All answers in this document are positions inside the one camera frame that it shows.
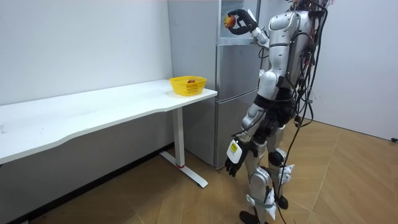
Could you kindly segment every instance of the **silver refrigerator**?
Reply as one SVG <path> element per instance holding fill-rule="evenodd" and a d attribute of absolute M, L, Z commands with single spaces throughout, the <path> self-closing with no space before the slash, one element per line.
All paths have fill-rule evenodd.
<path fill-rule="evenodd" d="M 223 18 L 237 7 L 258 13 L 260 1 L 169 1 L 170 40 L 175 77 L 207 78 L 218 95 L 183 107 L 185 149 L 224 166 L 231 135 L 253 103 L 259 81 L 260 48 L 250 35 L 225 32 Z"/>

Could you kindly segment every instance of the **white desk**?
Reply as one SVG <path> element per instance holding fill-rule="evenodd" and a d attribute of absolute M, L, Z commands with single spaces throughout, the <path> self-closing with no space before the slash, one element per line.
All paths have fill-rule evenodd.
<path fill-rule="evenodd" d="M 176 158 L 167 152 L 161 155 L 205 187 L 207 182 L 184 166 L 182 107 L 216 95 L 204 89 L 196 96 L 180 96 L 168 80 L 157 80 L 0 106 L 0 164 L 93 131 L 173 110 Z"/>

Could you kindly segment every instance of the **wooden floor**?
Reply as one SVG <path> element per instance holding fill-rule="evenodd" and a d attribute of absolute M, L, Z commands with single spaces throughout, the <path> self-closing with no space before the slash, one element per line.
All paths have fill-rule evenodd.
<path fill-rule="evenodd" d="M 293 133 L 289 126 L 282 149 Z M 232 178 L 188 152 L 186 163 L 206 188 L 157 156 L 31 223 L 235 224 L 241 210 L 252 211 L 244 168 Z M 288 164 L 296 166 L 285 186 L 287 223 L 398 223 L 398 144 L 314 122 L 300 131 Z"/>

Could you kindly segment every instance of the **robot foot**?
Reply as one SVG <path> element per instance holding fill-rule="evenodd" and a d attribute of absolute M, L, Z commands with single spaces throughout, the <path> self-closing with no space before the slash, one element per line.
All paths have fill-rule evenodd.
<path fill-rule="evenodd" d="M 239 213 L 239 218 L 244 224 L 259 224 L 259 219 L 256 215 L 252 215 L 249 212 L 242 211 Z"/>
<path fill-rule="evenodd" d="M 279 198 L 275 198 L 275 202 L 278 204 L 279 208 L 283 210 L 286 210 L 289 207 L 289 202 L 283 195 L 281 195 Z"/>

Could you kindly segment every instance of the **yellow basket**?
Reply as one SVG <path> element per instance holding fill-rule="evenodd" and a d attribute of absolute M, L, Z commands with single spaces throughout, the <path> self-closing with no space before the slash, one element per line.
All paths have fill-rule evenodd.
<path fill-rule="evenodd" d="M 194 83 L 188 83 L 189 80 L 194 80 Z M 177 77 L 171 78 L 173 90 L 176 94 L 183 96 L 193 96 L 203 91 L 205 87 L 206 78 L 202 77 Z"/>

